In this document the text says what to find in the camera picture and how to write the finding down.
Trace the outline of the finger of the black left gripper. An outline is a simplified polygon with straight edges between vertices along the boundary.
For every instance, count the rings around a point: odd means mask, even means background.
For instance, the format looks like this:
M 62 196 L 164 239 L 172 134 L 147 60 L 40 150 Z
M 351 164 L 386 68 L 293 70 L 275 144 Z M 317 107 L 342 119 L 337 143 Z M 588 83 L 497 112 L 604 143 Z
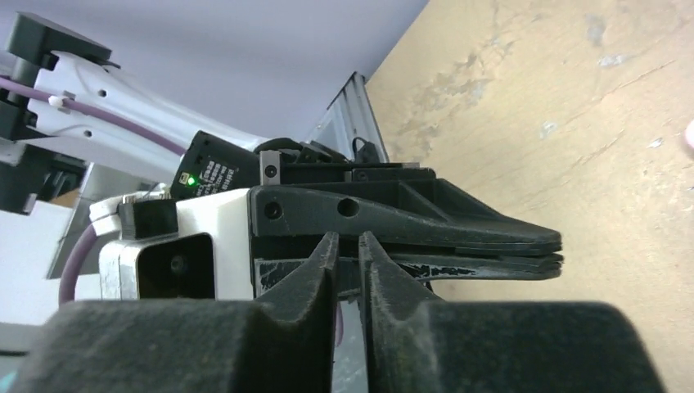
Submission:
M 413 255 L 388 256 L 418 282 L 436 280 L 512 280 L 538 281 L 561 275 L 563 256 Z M 260 296 L 298 269 L 304 259 L 256 260 L 253 284 Z

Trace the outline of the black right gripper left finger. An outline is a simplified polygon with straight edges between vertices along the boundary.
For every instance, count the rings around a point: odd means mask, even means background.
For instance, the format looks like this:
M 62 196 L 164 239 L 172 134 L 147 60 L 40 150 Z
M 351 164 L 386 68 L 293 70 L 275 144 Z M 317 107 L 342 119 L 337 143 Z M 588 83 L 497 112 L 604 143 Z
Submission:
M 14 392 L 328 392 L 339 237 L 255 300 L 104 300 L 61 307 Z

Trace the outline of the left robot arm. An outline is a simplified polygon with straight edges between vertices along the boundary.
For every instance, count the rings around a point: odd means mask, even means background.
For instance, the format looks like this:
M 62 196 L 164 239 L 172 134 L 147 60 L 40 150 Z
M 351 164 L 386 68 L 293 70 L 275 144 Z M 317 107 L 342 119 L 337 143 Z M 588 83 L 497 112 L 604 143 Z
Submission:
M 561 272 L 558 232 L 502 215 L 432 169 L 389 162 L 374 125 L 339 150 L 244 133 L 138 87 L 108 48 L 33 13 L 18 14 L 7 49 L 18 62 L 1 78 L 1 141 L 23 150 L 2 174 L 25 188 L 4 210 L 29 212 L 52 164 L 40 140 L 81 139 L 83 160 L 113 150 L 137 176 L 158 171 L 150 191 L 93 199 L 61 303 L 111 233 L 99 258 L 105 299 L 253 299 L 297 277 L 321 242 L 342 299 L 360 292 L 369 246 L 421 286 Z

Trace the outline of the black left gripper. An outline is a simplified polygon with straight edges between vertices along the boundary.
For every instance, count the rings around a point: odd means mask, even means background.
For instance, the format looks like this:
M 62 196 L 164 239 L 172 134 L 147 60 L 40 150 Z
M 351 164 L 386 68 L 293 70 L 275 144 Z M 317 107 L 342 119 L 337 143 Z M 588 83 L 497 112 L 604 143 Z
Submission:
M 436 178 L 432 169 L 382 162 L 376 145 L 361 137 L 353 139 L 352 152 L 353 160 L 321 143 L 289 138 L 256 147 L 261 183 L 275 186 L 249 193 L 253 234 L 357 237 L 370 232 L 384 243 L 473 255 L 539 256 L 561 250 L 559 232 L 503 215 Z

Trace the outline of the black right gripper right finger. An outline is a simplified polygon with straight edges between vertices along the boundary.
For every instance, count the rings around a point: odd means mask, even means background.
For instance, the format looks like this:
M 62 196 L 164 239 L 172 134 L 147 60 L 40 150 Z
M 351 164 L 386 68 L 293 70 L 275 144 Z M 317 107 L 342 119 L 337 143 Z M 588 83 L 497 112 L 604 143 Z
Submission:
M 599 302 L 442 300 L 358 241 L 371 392 L 662 392 L 640 336 Z

